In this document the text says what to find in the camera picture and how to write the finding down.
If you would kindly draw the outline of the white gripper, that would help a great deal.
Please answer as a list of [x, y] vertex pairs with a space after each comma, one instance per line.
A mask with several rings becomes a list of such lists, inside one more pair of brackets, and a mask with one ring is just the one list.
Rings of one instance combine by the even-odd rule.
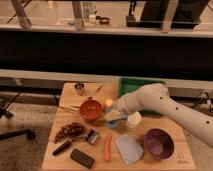
[[121, 116], [117, 119], [127, 119], [129, 115], [129, 111], [126, 107], [124, 100], [117, 100], [113, 105], [110, 111], [119, 110], [121, 112]]

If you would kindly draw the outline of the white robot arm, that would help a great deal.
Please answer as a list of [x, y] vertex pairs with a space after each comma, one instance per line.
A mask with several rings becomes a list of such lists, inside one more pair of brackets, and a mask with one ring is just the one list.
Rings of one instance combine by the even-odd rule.
[[175, 102], [162, 83], [147, 84], [127, 93], [113, 107], [126, 114], [143, 109], [163, 114], [213, 148], [213, 117]]

